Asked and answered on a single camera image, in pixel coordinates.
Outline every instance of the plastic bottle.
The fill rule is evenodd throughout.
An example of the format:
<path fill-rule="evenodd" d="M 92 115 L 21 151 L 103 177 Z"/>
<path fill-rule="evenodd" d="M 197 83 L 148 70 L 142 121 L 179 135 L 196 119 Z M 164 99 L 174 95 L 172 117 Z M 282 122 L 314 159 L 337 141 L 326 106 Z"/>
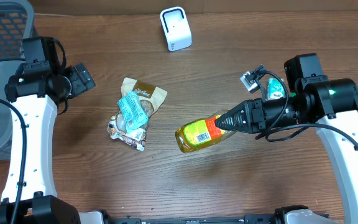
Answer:
<path fill-rule="evenodd" d="M 225 131 L 215 126 L 215 120 L 227 110 L 220 110 L 210 117 L 197 119 L 182 126 L 175 133 L 183 153 L 194 152 L 215 145 L 231 137 L 235 131 Z"/>

